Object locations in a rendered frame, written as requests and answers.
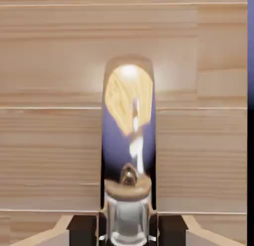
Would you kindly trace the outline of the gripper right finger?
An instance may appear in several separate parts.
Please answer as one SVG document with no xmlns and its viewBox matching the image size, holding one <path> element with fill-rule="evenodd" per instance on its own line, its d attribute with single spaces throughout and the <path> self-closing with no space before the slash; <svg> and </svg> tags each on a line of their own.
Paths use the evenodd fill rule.
<svg viewBox="0 0 254 246">
<path fill-rule="evenodd" d="M 158 246 L 247 246 L 246 216 L 160 215 Z"/>
</svg>

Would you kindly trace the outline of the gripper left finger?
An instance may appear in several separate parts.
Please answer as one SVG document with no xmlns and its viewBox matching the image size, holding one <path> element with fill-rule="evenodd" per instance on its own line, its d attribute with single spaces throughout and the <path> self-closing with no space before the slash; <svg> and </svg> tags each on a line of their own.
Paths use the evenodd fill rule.
<svg viewBox="0 0 254 246">
<path fill-rule="evenodd" d="M 63 215 L 52 229 L 10 246 L 96 246 L 96 216 Z"/>
</svg>

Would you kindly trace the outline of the curved shiny metal handle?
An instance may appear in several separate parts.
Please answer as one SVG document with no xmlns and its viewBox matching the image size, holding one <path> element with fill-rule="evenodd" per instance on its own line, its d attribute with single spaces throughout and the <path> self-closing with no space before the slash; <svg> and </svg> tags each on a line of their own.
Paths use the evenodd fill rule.
<svg viewBox="0 0 254 246">
<path fill-rule="evenodd" d="M 157 246 L 153 65 L 140 55 L 106 65 L 102 101 L 100 246 Z"/>
</svg>

